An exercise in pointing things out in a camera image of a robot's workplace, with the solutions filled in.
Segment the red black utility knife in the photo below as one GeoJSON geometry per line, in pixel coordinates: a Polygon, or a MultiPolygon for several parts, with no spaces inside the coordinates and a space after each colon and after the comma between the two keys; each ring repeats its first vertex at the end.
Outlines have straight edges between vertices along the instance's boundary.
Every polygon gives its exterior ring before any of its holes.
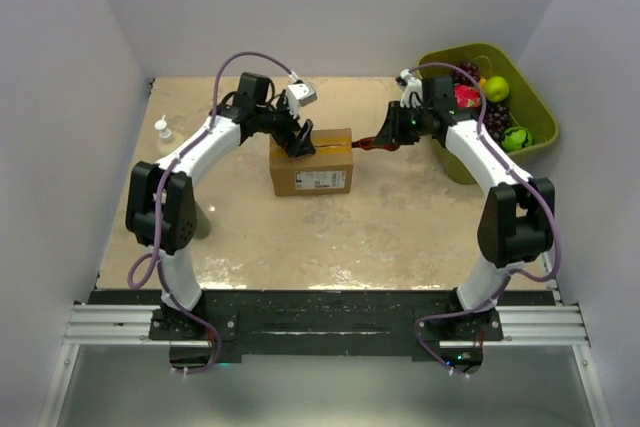
{"type": "Polygon", "coordinates": [[[394,152],[400,149],[400,145],[397,143],[378,143],[374,137],[364,137],[358,140],[354,140],[351,143],[351,148],[361,149],[364,151],[384,150],[388,152],[394,152]]]}

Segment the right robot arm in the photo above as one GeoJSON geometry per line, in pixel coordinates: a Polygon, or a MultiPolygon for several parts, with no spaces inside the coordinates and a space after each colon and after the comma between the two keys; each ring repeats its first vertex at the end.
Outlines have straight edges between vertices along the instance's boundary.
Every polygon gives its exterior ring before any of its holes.
{"type": "Polygon", "coordinates": [[[451,77],[419,79],[406,69],[396,82],[402,95],[389,103],[372,147],[396,149],[430,137],[462,162],[485,196],[477,228],[480,257],[445,316],[448,333],[466,340],[481,327],[478,312],[495,307],[513,275],[530,277],[527,263],[560,253],[555,188],[510,159],[477,113],[459,108],[451,77]]]}

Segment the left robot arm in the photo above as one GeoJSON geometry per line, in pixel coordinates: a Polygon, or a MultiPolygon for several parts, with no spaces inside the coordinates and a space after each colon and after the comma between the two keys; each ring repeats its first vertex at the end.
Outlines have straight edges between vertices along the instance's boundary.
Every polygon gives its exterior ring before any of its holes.
{"type": "Polygon", "coordinates": [[[183,144],[154,163],[140,161],[132,168],[125,226],[149,248],[162,300],[176,310],[171,325],[183,338],[196,339],[207,327],[207,315],[196,308],[202,289],[189,250],[198,227],[196,185],[255,134],[270,136],[290,158],[314,154],[313,123],[302,121],[300,110],[316,99],[314,87],[297,74],[274,92],[270,78],[244,73],[183,144]]]}

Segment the brown cardboard express box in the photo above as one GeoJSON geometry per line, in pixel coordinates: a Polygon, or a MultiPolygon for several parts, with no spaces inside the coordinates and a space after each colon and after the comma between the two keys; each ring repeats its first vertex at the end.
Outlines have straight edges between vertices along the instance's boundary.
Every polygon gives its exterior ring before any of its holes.
{"type": "Polygon", "coordinates": [[[289,158],[273,139],[269,172],[277,197],[349,194],[354,159],[350,128],[314,130],[312,155],[289,158]]]}

